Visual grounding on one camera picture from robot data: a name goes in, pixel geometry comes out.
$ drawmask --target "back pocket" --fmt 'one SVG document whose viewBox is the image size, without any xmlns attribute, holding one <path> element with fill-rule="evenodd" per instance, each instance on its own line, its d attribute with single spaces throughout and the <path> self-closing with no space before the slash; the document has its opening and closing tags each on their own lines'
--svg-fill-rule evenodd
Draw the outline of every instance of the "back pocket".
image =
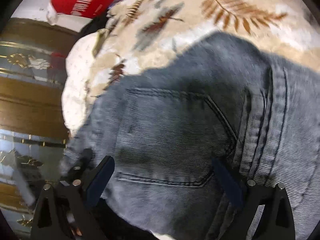
<svg viewBox="0 0 320 240">
<path fill-rule="evenodd" d="M 127 90 L 116 142 L 118 180 L 202 187 L 212 156 L 233 150 L 234 134 L 208 95 L 161 89 Z"/>
</svg>

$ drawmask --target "jeans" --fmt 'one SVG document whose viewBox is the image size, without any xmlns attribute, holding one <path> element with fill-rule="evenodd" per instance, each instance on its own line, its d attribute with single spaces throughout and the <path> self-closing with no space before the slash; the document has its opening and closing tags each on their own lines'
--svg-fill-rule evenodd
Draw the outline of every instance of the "jeans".
<svg viewBox="0 0 320 240">
<path fill-rule="evenodd" d="M 286 186 L 296 239 L 320 219 L 320 76 L 224 33 L 168 67 L 124 76 L 96 99 L 68 144 L 66 171 L 84 148 L 116 161 L 102 197 L 132 225 L 176 240 L 217 239 L 236 210 L 213 156 L 258 184 Z M 248 232 L 252 237 L 261 209 Z"/>
</svg>

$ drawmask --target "silver screw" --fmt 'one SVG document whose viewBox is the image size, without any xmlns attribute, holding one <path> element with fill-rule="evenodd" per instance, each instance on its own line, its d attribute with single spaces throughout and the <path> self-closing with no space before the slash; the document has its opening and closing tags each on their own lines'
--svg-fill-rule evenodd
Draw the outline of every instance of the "silver screw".
<svg viewBox="0 0 320 240">
<path fill-rule="evenodd" d="M 256 185 L 256 182 L 255 182 L 253 179 L 249 179 L 249 180 L 247 181 L 247 184 L 248 184 L 249 186 L 253 187 L 253 186 Z"/>
<path fill-rule="evenodd" d="M 44 189 L 44 190 L 48 190 L 50 187 L 51 187 L 50 184 L 45 184 L 45 185 L 43 186 L 43 189 Z"/>
<path fill-rule="evenodd" d="M 283 184 L 283 183 L 281 183 L 281 182 L 280 182 L 280 183 L 278 183 L 277 185 L 278 185 L 279 189 L 281 189 L 281 190 L 285 188 L 284 184 Z"/>
<path fill-rule="evenodd" d="M 79 186 L 81 184 L 81 180 L 75 179 L 72 183 L 73 186 Z"/>
</svg>

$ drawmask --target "gray cloth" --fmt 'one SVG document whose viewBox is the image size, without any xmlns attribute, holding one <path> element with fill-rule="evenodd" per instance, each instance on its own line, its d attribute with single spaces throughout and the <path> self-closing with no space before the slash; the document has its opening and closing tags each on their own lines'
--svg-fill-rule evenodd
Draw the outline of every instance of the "gray cloth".
<svg viewBox="0 0 320 240">
<path fill-rule="evenodd" d="M 177 240 L 216 239 L 232 221 L 211 158 L 258 184 L 285 184 L 296 239 L 320 218 L 320 76 L 215 33 L 163 69 L 125 76 L 97 98 L 61 163 L 86 147 L 116 169 L 102 197 L 122 218 Z M 259 214 L 249 230 L 252 236 Z"/>
</svg>

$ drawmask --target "white wall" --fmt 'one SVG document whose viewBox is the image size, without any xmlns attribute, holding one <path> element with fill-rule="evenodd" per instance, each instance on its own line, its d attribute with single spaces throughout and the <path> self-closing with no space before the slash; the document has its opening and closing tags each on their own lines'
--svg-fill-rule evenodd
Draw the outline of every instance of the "white wall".
<svg viewBox="0 0 320 240">
<path fill-rule="evenodd" d="M 50 0 L 23 0 L 11 17 L 47 22 L 46 14 Z M 79 32 L 91 19 L 73 15 L 59 15 L 57 25 Z"/>
</svg>

